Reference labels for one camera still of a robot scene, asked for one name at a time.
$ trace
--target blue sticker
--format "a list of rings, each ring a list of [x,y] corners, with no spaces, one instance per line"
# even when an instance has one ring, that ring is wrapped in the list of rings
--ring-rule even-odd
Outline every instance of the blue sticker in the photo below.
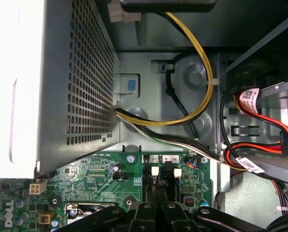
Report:
[[[134,92],[136,90],[136,80],[128,80],[128,91]]]

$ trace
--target motherboard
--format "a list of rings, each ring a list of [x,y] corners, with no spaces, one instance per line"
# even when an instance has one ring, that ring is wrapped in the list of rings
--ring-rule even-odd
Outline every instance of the motherboard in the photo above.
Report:
[[[146,200],[147,161],[159,170],[155,184],[168,186],[169,201],[190,211],[211,204],[207,160],[196,167],[196,156],[185,153],[97,153],[36,180],[0,179],[0,232],[55,231],[110,205],[128,211]]]

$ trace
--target motherboard screw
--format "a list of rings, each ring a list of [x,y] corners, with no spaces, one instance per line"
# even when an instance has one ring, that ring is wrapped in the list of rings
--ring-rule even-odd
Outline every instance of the motherboard screw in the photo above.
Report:
[[[176,207],[176,205],[175,205],[175,204],[173,204],[173,203],[171,203],[171,204],[168,204],[167,206],[168,206],[168,208],[170,208],[170,209],[173,209],[173,208],[175,208],[175,207]]]
[[[207,163],[207,162],[208,162],[208,158],[203,157],[203,158],[201,159],[201,163]]]
[[[135,161],[135,157],[133,155],[129,155],[126,160],[129,162],[129,163],[134,163]]]
[[[70,214],[70,216],[71,216],[72,218],[77,217],[76,210],[70,210],[69,214]]]
[[[209,214],[209,210],[208,209],[201,209],[201,213],[202,214]]]

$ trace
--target white connector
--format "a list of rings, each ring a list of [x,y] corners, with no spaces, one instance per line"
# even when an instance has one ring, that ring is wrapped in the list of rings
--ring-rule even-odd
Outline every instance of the white connector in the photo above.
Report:
[[[47,182],[45,180],[33,182],[30,184],[30,195],[40,195],[47,189]]]
[[[174,168],[174,177],[180,178],[182,176],[182,169],[181,168]]]
[[[152,176],[157,176],[157,175],[159,175],[159,167],[152,166]]]

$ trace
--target dell logo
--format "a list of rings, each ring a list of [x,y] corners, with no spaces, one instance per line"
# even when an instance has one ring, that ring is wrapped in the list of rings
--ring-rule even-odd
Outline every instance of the dell logo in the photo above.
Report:
[[[6,203],[6,206],[9,206],[9,208],[6,209],[6,221],[5,221],[5,227],[13,227],[13,210],[14,210],[14,201],[10,201]]]

